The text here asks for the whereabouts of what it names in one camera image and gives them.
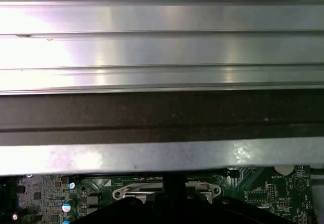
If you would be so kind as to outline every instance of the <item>silver metal surface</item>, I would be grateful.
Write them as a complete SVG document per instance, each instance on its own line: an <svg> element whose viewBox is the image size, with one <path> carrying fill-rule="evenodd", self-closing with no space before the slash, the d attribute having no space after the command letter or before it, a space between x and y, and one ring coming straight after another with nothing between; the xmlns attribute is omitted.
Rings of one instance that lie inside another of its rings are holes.
<svg viewBox="0 0 324 224"><path fill-rule="evenodd" d="M204 170L323 162L323 138L0 146L0 175Z"/></svg>
<svg viewBox="0 0 324 224"><path fill-rule="evenodd" d="M203 200L213 203L213 198L219 196L222 192L222 189L218 185L214 185L208 182L203 182L200 180L188 181L186 182L186 187L191 188L190 192L199 194ZM147 200L154 200L155 195L163 191L163 182L161 181L152 181L152 182L141 182L138 180L137 183L132 183L127 186L123 186L119 189L113 191L112 196L115 200L120 200L126 197L135 197L145 203Z"/></svg>
<svg viewBox="0 0 324 224"><path fill-rule="evenodd" d="M324 0L0 0L0 94L324 87Z"/></svg>

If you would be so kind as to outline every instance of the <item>capacitor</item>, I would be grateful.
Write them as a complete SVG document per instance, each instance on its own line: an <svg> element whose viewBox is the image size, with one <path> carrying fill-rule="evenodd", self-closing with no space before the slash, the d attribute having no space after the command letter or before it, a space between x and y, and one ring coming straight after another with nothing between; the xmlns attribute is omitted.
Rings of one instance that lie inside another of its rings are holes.
<svg viewBox="0 0 324 224"><path fill-rule="evenodd" d="M27 208L17 211L12 215L12 220L20 220L28 214L29 210Z"/></svg>
<svg viewBox="0 0 324 224"><path fill-rule="evenodd" d="M75 183L74 183L74 182L69 183L69 184L67 185L67 187L68 187L70 190L72 190L72 189L75 188Z"/></svg>
<svg viewBox="0 0 324 224"><path fill-rule="evenodd" d="M75 201L72 199L69 199L67 201L64 202L64 204L62 205L62 210L64 212L69 212L71 209L74 208L75 205Z"/></svg>
<svg viewBox="0 0 324 224"><path fill-rule="evenodd" d="M74 216L69 215L62 224L70 224L71 222L75 221Z"/></svg>

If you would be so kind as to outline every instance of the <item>metal rail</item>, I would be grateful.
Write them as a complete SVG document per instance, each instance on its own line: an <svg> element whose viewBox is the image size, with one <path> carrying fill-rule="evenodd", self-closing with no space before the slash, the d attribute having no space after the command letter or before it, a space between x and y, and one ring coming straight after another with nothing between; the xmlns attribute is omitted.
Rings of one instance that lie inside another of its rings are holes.
<svg viewBox="0 0 324 224"><path fill-rule="evenodd" d="M324 0L0 0L0 94L324 87Z"/></svg>

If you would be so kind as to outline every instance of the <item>motherboard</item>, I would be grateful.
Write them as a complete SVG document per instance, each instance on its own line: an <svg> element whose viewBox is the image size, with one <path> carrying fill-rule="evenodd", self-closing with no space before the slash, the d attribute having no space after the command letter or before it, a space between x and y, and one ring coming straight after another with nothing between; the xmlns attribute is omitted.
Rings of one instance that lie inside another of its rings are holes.
<svg viewBox="0 0 324 224"><path fill-rule="evenodd" d="M236 177L190 173L186 187L209 202L231 196L299 224L313 223L309 166L235 168ZM29 175L0 180L0 223L69 224L127 196L161 192L159 176Z"/></svg>

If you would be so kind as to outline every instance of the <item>screw hole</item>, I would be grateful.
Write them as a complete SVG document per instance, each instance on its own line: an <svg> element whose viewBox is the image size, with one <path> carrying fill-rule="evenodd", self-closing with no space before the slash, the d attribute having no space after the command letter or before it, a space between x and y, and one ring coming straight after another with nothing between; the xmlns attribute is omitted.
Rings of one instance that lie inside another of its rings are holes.
<svg viewBox="0 0 324 224"><path fill-rule="evenodd" d="M219 194L219 188L214 188L214 194L215 195Z"/></svg>
<svg viewBox="0 0 324 224"><path fill-rule="evenodd" d="M115 197L116 197L116 198L119 198L119 197L120 197L120 192L116 192L116 193L115 193Z"/></svg>

